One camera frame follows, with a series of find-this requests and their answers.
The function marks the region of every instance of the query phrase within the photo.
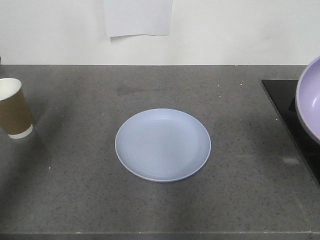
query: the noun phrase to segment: white paper sheet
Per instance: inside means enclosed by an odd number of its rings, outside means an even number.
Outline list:
[[[169,35],[172,0],[104,0],[109,37]]]

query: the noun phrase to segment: countertop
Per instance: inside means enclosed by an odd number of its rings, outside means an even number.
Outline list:
[[[304,68],[1,65],[34,130],[0,129],[0,238],[320,239],[320,189],[261,84]],[[196,174],[156,183],[118,160],[119,127],[154,108],[208,130]]]

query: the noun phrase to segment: wall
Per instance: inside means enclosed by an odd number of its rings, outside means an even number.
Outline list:
[[[0,0],[1,63],[306,65],[320,55],[319,10],[319,0],[173,0],[169,36],[110,39],[103,0]]]

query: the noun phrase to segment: black stove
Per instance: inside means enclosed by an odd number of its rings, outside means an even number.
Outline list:
[[[262,84],[320,187],[320,144],[307,134],[298,119],[295,101],[298,80],[264,79]]]

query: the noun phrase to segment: brown paper cup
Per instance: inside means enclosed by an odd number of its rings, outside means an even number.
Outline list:
[[[21,86],[18,79],[0,79],[0,126],[12,139],[21,139],[33,129]]]

